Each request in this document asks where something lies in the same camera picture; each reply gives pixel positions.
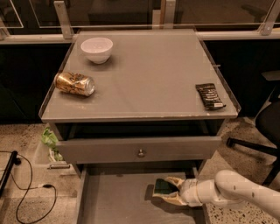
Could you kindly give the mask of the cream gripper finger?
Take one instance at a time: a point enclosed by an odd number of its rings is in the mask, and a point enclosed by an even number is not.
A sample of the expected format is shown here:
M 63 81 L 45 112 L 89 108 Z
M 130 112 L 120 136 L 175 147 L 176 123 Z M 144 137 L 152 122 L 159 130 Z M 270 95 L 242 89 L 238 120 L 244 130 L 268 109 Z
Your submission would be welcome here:
M 185 182 L 182 178 L 177 177 L 167 177 L 164 180 L 176 186 L 179 190 L 181 189 L 182 184 Z
M 152 196 L 175 206 L 187 206 L 187 203 L 182 200 L 178 192 L 172 192 L 170 194 L 153 193 Z

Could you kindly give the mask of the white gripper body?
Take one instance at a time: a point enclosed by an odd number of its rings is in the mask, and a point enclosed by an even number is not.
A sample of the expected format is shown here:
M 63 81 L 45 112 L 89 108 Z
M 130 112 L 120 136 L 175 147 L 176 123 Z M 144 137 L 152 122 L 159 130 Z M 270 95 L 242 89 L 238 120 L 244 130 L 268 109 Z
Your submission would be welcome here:
M 198 192 L 197 192 L 198 180 L 196 178 L 189 178 L 184 180 L 178 187 L 179 202 L 183 206 L 200 207 Z

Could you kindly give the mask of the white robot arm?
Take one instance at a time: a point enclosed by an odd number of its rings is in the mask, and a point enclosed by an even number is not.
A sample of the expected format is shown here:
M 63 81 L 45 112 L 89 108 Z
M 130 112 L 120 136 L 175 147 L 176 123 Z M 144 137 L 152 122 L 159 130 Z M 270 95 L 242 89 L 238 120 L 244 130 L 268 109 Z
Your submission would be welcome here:
M 230 170 L 218 171 L 213 179 L 206 180 L 158 178 L 152 196 L 175 206 L 189 207 L 202 207 L 207 203 L 234 207 L 248 201 L 280 220 L 280 192 L 258 185 Z

